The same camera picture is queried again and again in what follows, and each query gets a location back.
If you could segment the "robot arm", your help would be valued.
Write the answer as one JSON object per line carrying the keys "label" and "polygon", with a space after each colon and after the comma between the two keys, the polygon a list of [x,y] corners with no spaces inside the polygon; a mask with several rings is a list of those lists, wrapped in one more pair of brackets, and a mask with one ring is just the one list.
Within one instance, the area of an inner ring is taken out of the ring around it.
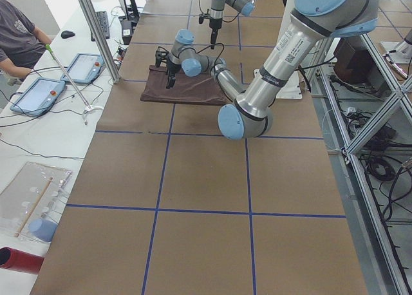
{"label": "robot arm", "polygon": [[258,137],[272,126],[269,107],[276,95],[316,42],[371,32],[378,7],[379,0],[294,0],[288,28],[248,88],[235,79],[223,59],[197,53],[194,36],[186,29],[176,34],[170,51],[156,51],[156,65],[166,63],[167,88],[174,86],[180,70],[188,77],[209,73],[231,101],[218,113],[221,133],[231,140]]}
{"label": "robot arm", "polygon": [[244,16],[249,16],[255,9],[255,2],[257,0],[211,0],[211,7],[203,12],[200,5],[200,0],[198,0],[200,15],[198,22],[202,24],[204,20],[209,20],[209,28],[212,30],[210,38],[210,46],[213,50],[217,44],[218,31],[222,27],[224,22],[224,9],[228,5],[237,11],[237,15],[241,14]]}

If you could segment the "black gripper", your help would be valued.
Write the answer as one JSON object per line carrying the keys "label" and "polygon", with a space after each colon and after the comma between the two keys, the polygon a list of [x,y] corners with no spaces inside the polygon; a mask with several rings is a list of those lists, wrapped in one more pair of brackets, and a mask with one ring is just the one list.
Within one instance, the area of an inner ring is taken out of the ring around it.
{"label": "black gripper", "polygon": [[213,50],[217,41],[218,31],[221,29],[221,16],[212,12],[202,13],[199,15],[199,24],[202,24],[206,19],[209,20],[209,28],[212,30],[210,44],[211,49]]}
{"label": "black gripper", "polygon": [[176,74],[180,71],[180,63],[172,52],[159,46],[155,51],[155,66],[160,67],[162,62],[166,63],[166,74],[168,76],[166,88],[173,88],[176,82]]}

